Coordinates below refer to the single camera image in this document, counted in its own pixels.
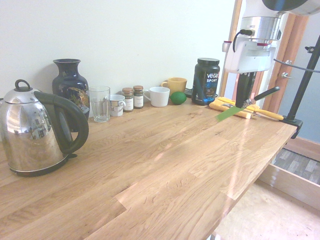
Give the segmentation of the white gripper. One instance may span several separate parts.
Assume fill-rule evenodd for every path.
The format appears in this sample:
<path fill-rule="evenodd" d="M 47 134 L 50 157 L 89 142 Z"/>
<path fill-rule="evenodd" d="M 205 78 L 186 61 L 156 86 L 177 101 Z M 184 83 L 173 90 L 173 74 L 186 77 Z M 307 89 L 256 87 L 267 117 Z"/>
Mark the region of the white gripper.
<path fill-rule="evenodd" d="M 224 68 L 229 73 L 240 74 L 236 89 L 235 106 L 242 108 L 250 98 L 255 82 L 255 72 L 268 70 L 273 60 L 273 46 L 240 37 L 229 47 Z"/>

